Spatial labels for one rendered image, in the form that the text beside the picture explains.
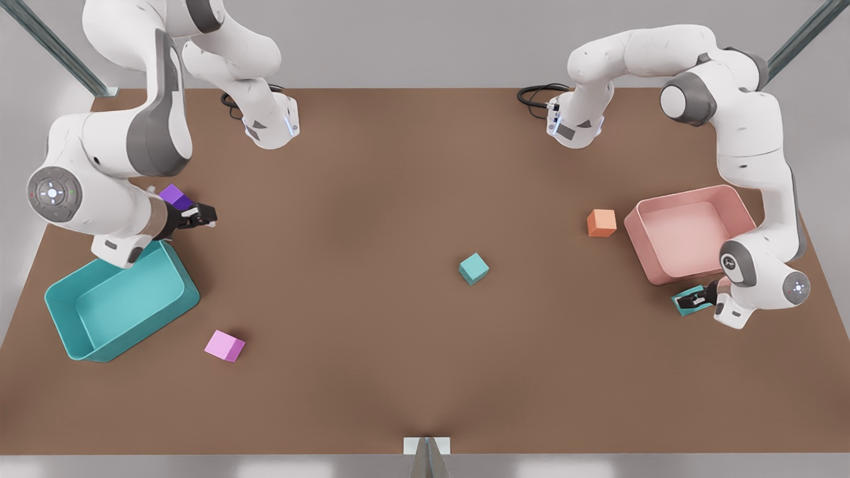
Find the teal blue cube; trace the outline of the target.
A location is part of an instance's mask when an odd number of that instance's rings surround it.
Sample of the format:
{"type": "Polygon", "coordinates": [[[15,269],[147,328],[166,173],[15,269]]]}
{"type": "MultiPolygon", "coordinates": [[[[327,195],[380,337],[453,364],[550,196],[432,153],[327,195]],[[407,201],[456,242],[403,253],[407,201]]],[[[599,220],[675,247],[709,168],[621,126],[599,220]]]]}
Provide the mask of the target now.
{"type": "Polygon", "coordinates": [[[696,285],[671,297],[681,317],[686,317],[686,315],[690,315],[696,311],[704,311],[704,309],[710,308],[711,304],[705,302],[705,300],[699,303],[695,302],[696,297],[703,293],[704,290],[705,287],[703,285],[696,285]]]}
{"type": "Polygon", "coordinates": [[[474,253],[462,260],[458,270],[468,285],[474,285],[488,274],[489,266],[479,254],[474,253]]]}

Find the dark purple cube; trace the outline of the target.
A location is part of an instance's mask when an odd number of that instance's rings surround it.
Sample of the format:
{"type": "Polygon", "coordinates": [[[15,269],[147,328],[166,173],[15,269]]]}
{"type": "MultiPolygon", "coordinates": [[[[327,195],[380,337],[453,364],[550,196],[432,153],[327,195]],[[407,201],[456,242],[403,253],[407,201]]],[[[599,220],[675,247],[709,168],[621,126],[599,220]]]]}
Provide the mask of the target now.
{"type": "Polygon", "coordinates": [[[179,188],[174,184],[169,184],[166,188],[160,191],[159,197],[179,211],[189,210],[193,204],[193,200],[183,193],[182,190],[179,190],[179,188]]]}

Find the pink plastic bin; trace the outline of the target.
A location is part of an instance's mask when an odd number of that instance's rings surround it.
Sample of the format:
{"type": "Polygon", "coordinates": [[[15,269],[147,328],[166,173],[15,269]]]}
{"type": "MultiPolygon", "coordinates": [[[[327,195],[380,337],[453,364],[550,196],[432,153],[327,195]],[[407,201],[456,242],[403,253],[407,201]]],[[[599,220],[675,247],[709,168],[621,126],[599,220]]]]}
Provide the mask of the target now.
{"type": "Polygon", "coordinates": [[[624,226],[653,285],[721,272],[723,243],[756,228],[738,191],[729,185],[641,200],[624,226]]]}

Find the teal plastic bin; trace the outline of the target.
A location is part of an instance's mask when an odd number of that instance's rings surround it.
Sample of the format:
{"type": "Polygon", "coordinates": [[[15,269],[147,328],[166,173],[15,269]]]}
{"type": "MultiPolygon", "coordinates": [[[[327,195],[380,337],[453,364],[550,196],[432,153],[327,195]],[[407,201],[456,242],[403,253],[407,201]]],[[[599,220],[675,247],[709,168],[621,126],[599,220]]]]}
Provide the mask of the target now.
{"type": "Polygon", "coordinates": [[[72,360],[115,359],[199,303],[200,293],[169,243],[152,242],[130,269],[97,258],[44,295],[72,360]]]}

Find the orange cube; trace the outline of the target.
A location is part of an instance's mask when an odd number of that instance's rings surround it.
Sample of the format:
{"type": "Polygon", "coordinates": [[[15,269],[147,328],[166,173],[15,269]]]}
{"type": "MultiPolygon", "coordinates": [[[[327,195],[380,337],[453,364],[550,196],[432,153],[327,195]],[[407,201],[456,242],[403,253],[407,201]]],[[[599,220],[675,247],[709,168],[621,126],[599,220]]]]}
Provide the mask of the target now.
{"type": "Polygon", "coordinates": [[[618,228],[616,212],[610,209],[593,209],[586,223],[589,237],[610,237],[618,228]]]}

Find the light pink cube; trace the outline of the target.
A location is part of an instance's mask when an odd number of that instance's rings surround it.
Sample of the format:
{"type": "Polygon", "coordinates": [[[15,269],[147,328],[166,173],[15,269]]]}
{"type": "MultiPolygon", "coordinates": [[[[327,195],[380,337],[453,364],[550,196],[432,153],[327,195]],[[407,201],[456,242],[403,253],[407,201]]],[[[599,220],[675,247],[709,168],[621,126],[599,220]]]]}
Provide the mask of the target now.
{"type": "Polygon", "coordinates": [[[244,347],[245,342],[242,339],[216,330],[204,348],[204,352],[228,362],[236,362],[244,347]]]}

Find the silver frame post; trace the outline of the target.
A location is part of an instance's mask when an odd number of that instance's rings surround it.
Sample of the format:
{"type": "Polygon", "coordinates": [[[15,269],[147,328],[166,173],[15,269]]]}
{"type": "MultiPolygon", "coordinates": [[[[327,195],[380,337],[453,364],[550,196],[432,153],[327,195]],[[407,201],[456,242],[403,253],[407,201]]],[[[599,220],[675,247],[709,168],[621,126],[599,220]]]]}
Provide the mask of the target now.
{"type": "Polygon", "coordinates": [[[114,98],[118,95],[119,88],[104,85],[24,0],[0,0],[0,7],[95,97],[114,98]]]}
{"type": "Polygon", "coordinates": [[[413,455],[410,478],[450,478],[444,455],[450,454],[450,438],[404,438],[405,455],[413,455]]]}
{"type": "Polygon", "coordinates": [[[767,82],[789,66],[846,8],[850,8],[850,0],[825,0],[769,58],[767,82]]]}

